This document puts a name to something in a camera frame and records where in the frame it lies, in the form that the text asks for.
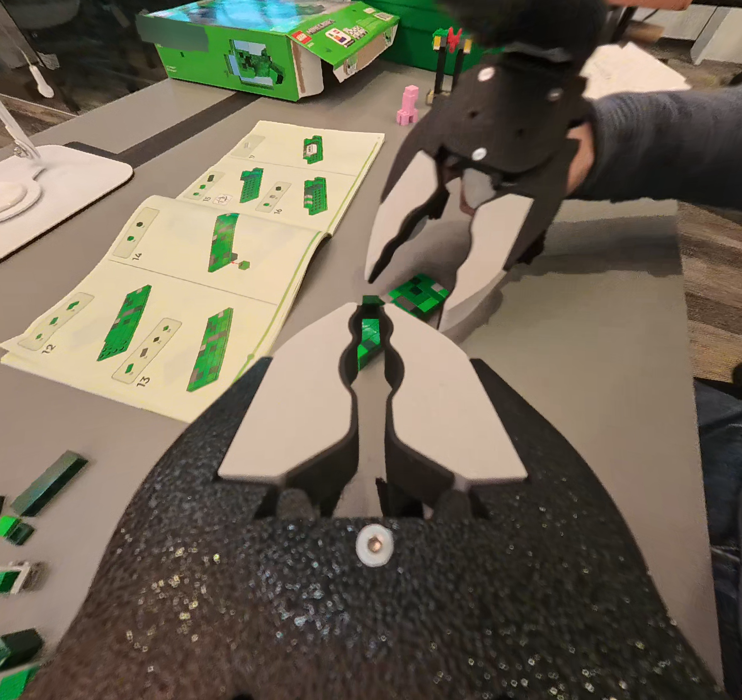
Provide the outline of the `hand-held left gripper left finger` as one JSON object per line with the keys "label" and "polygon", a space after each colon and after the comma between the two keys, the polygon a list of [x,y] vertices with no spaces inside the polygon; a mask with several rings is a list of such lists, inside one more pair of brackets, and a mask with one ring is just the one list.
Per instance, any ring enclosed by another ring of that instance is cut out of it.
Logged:
{"label": "hand-held left gripper left finger", "polygon": [[286,485],[346,438],[355,421],[352,383],[360,305],[346,303],[274,353],[218,469],[224,480]]}

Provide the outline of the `green brick plate assembly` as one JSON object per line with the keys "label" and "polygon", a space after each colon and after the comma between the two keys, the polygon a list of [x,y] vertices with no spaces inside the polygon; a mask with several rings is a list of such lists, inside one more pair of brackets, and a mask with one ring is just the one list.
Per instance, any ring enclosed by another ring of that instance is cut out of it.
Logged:
{"label": "green brick plate assembly", "polygon": [[[392,304],[410,315],[427,321],[450,296],[450,290],[433,278],[418,274],[384,296],[366,295],[362,305]],[[357,369],[363,370],[381,351],[379,318],[365,316],[361,322],[361,341],[357,345]]]}

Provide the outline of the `pile of loose small bricks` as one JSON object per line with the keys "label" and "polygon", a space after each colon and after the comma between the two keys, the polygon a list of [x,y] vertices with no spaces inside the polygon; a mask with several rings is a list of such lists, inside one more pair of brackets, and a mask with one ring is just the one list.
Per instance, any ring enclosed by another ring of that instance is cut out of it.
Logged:
{"label": "pile of loose small bricks", "polygon": [[[23,546],[36,531],[31,519],[39,515],[87,464],[88,460],[82,455],[67,451],[41,473],[11,503],[12,514],[2,515],[2,542]],[[30,589],[42,566],[24,560],[2,565],[2,597],[16,596]],[[2,699],[23,695],[38,671],[32,660],[43,648],[44,640],[35,628],[2,634]]]}

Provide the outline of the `person's leg in jeans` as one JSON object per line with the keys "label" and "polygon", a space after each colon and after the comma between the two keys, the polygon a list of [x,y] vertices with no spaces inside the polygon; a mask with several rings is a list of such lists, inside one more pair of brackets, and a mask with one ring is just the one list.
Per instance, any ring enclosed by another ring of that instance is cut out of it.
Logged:
{"label": "person's leg in jeans", "polygon": [[724,685],[741,697],[740,386],[694,379]]}

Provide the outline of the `person's right forearm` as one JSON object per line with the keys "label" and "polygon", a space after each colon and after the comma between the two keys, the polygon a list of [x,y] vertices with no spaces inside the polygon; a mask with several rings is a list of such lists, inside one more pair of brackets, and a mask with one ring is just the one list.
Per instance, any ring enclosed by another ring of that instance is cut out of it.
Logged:
{"label": "person's right forearm", "polygon": [[591,102],[595,161],[570,198],[651,198],[740,212],[741,90],[612,94]]}

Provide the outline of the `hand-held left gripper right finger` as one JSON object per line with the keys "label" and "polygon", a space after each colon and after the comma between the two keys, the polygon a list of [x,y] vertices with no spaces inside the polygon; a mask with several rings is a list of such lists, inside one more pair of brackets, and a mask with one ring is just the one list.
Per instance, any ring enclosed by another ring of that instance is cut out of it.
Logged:
{"label": "hand-held left gripper right finger", "polygon": [[384,312],[393,442],[452,476],[456,489],[524,481],[526,468],[466,352],[395,305]]}

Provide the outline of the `grey desk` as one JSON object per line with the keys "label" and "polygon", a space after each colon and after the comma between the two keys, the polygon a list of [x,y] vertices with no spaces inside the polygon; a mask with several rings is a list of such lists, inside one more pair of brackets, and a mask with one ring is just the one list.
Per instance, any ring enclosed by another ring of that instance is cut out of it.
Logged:
{"label": "grey desk", "polygon": [[[369,231],[405,129],[403,88],[421,70],[376,61],[292,104],[164,80],[37,134],[121,155],[133,179],[2,263],[2,340],[22,333],[88,275],[130,214],[172,197],[260,120],[376,131],[385,143],[335,236],[310,264],[276,345],[361,295]],[[718,624],[677,205],[568,202],[544,254],[503,288],[462,347],[481,358],[583,455],[617,503],[670,615],[717,679]],[[89,464],[2,565],[46,564],[34,591],[2,595],[2,633],[35,628],[49,654],[87,593],[125,506],[184,422],[2,366],[2,495],[12,501],[60,454]]]}

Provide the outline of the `black brick tower model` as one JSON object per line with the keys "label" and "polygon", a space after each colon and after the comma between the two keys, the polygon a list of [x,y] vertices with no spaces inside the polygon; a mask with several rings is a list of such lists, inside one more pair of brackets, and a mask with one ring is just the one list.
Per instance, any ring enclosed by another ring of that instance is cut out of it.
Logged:
{"label": "black brick tower model", "polygon": [[455,31],[449,28],[438,28],[432,36],[432,49],[436,53],[436,71],[433,88],[427,93],[426,104],[431,106],[437,97],[447,96],[450,92],[443,89],[444,76],[448,57],[453,58],[453,78],[451,89],[456,87],[463,69],[465,58],[470,55],[473,40],[462,27]]}

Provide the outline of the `person's right hand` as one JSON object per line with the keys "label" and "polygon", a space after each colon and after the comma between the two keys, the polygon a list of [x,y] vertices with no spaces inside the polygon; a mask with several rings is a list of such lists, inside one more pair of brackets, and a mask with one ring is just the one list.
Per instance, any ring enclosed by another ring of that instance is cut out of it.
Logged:
{"label": "person's right hand", "polygon": [[594,135],[592,125],[584,122],[568,132],[568,139],[577,144],[569,168],[567,194],[575,193],[589,176],[595,161]]}

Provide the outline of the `green toy set box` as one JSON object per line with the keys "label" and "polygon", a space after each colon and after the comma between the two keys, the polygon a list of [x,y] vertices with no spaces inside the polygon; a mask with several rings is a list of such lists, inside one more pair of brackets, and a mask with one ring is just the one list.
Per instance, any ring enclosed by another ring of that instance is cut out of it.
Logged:
{"label": "green toy set box", "polygon": [[136,27],[172,79],[297,102],[384,54],[399,20],[361,1],[200,0]]}

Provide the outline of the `open building instruction booklet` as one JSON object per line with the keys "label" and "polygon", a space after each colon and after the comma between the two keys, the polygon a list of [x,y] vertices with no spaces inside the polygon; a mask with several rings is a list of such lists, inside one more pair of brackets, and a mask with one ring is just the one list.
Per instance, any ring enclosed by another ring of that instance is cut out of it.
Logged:
{"label": "open building instruction booklet", "polygon": [[194,421],[269,354],[384,141],[258,122],[176,198],[144,200],[2,364]]}

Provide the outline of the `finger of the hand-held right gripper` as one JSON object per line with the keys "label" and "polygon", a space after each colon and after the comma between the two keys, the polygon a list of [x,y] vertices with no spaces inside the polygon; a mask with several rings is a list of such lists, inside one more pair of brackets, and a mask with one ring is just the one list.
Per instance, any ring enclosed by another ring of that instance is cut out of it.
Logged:
{"label": "finger of the hand-held right gripper", "polygon": [[381,275],[424,219],[440,219],[449,197],[443,164],[418,152],[379,204],[366,252],[367,282]]}
{"label": "finger of the hand-held right gripper", "polygon": [[505,263],[532,204],[528,197],[500,197],[477,209],[470,225],[468,256],[457,269],[453,291],[443,305],[441,333],[467,321],[505,277]]}

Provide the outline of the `black board on white stand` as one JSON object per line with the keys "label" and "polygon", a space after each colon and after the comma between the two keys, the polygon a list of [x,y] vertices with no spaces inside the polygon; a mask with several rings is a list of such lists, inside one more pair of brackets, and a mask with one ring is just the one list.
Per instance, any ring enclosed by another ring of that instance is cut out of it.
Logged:
{"label": "black board on white stand", "polygon": [[106,152],[36,146],[1,105],[14,153],[1,162],[1,260],[125,185],[134,168]]}

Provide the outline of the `white paper sheets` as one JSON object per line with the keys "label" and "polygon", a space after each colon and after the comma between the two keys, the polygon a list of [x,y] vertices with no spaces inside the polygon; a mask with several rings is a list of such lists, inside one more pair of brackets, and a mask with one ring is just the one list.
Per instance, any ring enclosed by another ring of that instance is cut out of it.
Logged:
{"label": "white paper sheets", "polygon": [[648,52],[628,43],[599,46],[582,69],[589,100],[624,92],[689,90],[685,77]]}

